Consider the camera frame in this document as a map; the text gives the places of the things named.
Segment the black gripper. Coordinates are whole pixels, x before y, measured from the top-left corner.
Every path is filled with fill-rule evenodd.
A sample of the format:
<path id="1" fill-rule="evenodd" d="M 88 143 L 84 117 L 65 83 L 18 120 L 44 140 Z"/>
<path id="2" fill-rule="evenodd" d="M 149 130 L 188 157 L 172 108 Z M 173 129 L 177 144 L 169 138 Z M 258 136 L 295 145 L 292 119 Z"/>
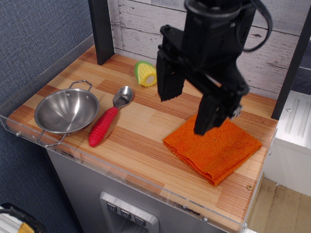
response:
<path id="1" fill-rule="evenodd" d="M 247 0 L 187 0 L 184 29 L 161 27 L 156 72 L 161 101 L 182 94 L 189 81 L 203 95 L 194 132 L 220 127 L 241 111 L 249 88 L 236 62 L 250 30 Z"/>

